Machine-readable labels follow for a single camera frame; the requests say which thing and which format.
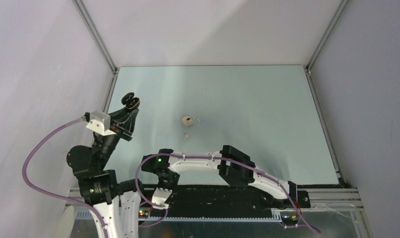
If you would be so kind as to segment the black glossy earbud charging case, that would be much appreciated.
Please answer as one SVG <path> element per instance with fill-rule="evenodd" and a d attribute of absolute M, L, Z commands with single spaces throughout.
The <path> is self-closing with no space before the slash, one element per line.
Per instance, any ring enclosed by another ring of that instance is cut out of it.
<path fill-rule="evenodd" d="M 135 110 L 140 105 L 140 99 L 135 96 L 134 92 L 129 92 L 122 97 L 121 103 L 125 106 L 127 110 Z"/>

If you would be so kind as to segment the beige square earbud case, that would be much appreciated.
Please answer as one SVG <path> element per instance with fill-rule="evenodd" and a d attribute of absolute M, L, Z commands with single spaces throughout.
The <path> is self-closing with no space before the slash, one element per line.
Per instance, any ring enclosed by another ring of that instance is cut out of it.
<path fill-rule="evenodd" d="M 182 118 L 182 122 L 185 126 L 190 127 L 194 124 L 194 120 L 192 119 L 191 116 L 184 116 Z"/>

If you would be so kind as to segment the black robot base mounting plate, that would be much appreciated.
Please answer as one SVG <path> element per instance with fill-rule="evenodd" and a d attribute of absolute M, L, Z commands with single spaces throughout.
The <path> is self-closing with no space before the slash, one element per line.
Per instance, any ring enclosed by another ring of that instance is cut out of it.
<path fill-rule="evenodd" d="M 168 215 L 169 211 L 177 213 L 224 213 L 252 214 L 295 208 L 310 208 L 308 192 L 298 191 L 290 199 L 275 199 L 270 194 L 254 187 L 233 188 L 222 185 L 179 185 L 166 201 L 167 212 L 154 209 Z"/>

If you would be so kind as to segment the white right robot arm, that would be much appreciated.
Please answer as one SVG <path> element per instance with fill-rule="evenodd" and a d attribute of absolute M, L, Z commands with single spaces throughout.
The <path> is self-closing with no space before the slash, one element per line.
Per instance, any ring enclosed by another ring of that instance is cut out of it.
<path fill-rule="evenodd" d="M 261 169 L 250 156 L 230 145 L 206 154 L 185 154 L 172 149 L 161 149 L 157 154 L 144 156 L 136 173 L 148 172 L 158 177 L 149 204 L 154 209 L 168 209 L 168 199 L 175 192 L 181 173 L 208 172 L 218 174 L 234 188 L 254 187 L 279 201 L 280 207 L 310 208 L 309 194 L 299 191 L 297 184 L 276 178 Z"/>

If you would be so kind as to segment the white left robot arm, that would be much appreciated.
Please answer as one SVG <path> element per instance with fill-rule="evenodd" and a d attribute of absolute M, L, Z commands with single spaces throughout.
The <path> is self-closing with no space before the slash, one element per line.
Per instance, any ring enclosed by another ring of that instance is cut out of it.
<path fill-rule="evenodd" d="M 137 178 L 118 182 L 115 170 L 105 169 L 118 142 L 132 139 L 138 111 L 122 108 L 110 114 L 85 113 L 81 121 L 93 131 L 94 142 L 90 147 L 74 146 L 67 154 L 67 164 L 101 238 L 138 237 L 138 208 L 146 202 L 143 185 Z"/>

